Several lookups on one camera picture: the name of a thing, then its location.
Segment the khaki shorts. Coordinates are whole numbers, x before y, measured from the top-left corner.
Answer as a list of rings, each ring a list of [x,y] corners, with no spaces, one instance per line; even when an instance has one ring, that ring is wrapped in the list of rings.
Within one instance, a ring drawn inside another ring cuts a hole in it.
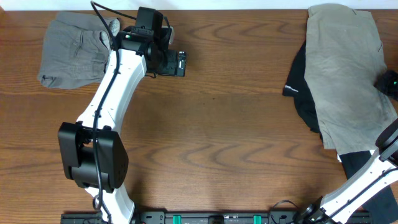
[[[310,7],[305,59],[325,149],[339,155],[375,150],[397,113],[374,87],[387,67],[372,14],[341,4]]]

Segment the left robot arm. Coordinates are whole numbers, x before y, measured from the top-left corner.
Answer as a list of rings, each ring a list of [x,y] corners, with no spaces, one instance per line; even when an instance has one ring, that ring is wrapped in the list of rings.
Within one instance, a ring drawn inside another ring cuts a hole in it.
[[[140,223],[124,180],[129,159],[120,132],[134,90],[145,77],[184,77],[187,55],[170,50],[174,29],[161,12],[140,7],[135,24],[112,35],[108,68],[75,123],[62,123],[58,142],[66,178],[93,197],[93,213],[67,213],[61,223]]]

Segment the black garment with logo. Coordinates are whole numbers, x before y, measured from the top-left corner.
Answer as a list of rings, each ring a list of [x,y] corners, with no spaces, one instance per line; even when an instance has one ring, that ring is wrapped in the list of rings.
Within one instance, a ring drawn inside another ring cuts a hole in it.
[[[315,102],[307,82],[304,79],[306,68],[305,48],[306,42],[302,44],[293,59],[282,95],[293,98],[297,114],[302,118],[304,123],[312,132],[322,136],[318,124]]]

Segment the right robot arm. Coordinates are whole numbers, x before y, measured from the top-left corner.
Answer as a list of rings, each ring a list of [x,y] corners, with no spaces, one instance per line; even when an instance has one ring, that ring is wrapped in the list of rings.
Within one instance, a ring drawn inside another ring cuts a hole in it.
[[[372,151],[368,161],[341,187],[322,197],[313,221],[346,223],[353,212],[397,181],[397,113],[364,72],[310,72],[311,91],[323,145],[339,156]]]

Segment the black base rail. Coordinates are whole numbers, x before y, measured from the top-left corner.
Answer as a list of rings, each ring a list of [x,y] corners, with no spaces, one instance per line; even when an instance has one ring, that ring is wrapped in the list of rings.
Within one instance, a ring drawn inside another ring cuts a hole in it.
[[[133,215],[130,223],[136,224],[268,224],[293,223],[296,213],[293,211],[276,211],[268,213],[165,213],[142,212]],[[101,213],[69,213],[61,215],[62,224],[94,224],[108,223]],[[347,223],[371,224],[373,220],[369,212],[355,212]]]

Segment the dark navy garment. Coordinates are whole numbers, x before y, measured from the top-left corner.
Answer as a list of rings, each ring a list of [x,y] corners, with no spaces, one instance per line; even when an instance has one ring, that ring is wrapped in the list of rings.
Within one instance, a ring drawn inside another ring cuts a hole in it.
[[[397,181],[397,166],[388,160],[381,161],[379,151],[350,178],[340,190],[344,208],[333,219],[346,223],[353,212],[379,191]]]

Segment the folded grey shorts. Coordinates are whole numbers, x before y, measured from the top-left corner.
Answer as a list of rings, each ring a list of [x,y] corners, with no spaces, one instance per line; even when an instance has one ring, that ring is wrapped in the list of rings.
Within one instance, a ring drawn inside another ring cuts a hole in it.
[[[99,83],[110,53],[111,38],[98,16],[61,11],[47,27],[37,79],[67,90]]]

